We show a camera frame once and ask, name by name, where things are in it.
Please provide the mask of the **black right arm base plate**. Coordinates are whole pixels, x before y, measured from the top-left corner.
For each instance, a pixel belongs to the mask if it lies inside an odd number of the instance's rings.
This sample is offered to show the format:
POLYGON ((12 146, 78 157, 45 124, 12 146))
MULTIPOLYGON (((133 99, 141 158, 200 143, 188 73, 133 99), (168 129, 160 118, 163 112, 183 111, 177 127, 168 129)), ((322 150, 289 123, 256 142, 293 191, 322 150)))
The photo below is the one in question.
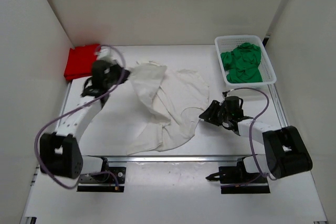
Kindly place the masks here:
POLYGON ((236 166, 220 166, 218 172, 205 178, 209 182, 220 182, 222 195, 269 194, 267 178, 260 173, 248 173, 242 161, 236 166))

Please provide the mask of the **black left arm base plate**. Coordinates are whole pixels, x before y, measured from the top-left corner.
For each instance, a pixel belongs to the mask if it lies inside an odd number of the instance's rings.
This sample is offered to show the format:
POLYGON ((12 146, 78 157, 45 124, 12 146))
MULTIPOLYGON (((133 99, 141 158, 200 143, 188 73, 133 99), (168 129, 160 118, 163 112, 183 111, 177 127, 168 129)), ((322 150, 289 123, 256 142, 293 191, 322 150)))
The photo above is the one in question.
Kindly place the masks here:
POLYGON ((126 167, 107 164, 102 173, 80 176, 77 192, 122 193, 124 192, 126 171, 126 167))

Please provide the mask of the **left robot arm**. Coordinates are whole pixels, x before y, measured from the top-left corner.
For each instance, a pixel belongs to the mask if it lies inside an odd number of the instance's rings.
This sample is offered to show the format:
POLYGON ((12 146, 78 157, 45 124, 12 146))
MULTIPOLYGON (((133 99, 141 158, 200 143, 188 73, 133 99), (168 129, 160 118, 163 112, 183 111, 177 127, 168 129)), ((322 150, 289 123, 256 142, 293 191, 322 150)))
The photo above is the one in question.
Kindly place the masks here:
POLYGON ((84 161, 79 141, 93 118, 109 99, 109 91, 127 81, 130 71, 116 60, 97 60, 92 64, 92 76, 86 79, 75 112, 65 117, 52 133, 39 140, 42 173, 75 179, 82 172, 84 161))

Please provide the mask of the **white t-shirt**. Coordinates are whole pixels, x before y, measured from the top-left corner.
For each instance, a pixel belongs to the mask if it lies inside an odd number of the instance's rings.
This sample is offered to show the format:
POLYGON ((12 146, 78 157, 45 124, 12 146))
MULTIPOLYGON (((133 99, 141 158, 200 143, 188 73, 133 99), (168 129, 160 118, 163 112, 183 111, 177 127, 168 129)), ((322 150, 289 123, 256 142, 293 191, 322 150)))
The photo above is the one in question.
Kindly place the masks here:
POLYGON ((209 105, 209 86, 198 71, 138 61, 129 81, 151 118, 127 154, 173 150, 194 137, 199 115, 209 105))

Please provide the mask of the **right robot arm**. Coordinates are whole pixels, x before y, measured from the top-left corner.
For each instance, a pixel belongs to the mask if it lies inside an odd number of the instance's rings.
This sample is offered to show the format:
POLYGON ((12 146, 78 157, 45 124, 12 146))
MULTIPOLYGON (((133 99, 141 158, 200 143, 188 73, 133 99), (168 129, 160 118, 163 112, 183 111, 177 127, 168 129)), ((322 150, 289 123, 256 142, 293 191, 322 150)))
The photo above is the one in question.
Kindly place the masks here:
POLYGON ((252 162, 262 174, 280 179, 312 170, 312 159, 296 127, 258 122, 244 115, 243 103, 237 96, 214 100, 199 118, 249 138, 252 162))

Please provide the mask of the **red t-shirt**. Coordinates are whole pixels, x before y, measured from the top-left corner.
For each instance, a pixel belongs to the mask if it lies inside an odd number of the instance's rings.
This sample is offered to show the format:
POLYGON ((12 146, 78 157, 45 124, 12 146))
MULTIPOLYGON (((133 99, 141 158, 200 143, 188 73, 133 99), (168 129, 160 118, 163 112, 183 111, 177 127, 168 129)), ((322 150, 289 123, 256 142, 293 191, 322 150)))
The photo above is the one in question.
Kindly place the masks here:
POLYGON ((70 48, 68 60, 64 71, 66 81, 91 76, 92 64, 96 61, 95 53, 99 44, 85 45, 70 48))

